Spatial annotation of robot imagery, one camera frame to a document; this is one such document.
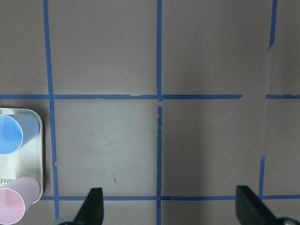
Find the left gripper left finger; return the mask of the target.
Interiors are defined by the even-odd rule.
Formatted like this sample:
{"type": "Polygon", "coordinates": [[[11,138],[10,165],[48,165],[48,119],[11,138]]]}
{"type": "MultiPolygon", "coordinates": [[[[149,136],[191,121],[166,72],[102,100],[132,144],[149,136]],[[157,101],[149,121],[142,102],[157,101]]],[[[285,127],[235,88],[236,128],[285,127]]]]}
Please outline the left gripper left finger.
{"type": "Polygon", "coordinates": [[[92,188],[74,218],[75,225],[102,225],[104,200],[101,187],[92,188]]]}

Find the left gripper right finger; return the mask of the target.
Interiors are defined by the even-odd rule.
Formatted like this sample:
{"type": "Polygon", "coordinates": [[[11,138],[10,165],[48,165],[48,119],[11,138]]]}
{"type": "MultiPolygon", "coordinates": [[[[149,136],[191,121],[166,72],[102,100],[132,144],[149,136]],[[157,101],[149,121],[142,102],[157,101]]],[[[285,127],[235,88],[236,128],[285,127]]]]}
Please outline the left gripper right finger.
{"type": "Polygon", "coordinates": [[[235,214],[241,225],[276,225],[277,218],[248,187],[236,187],[235,214]]]}

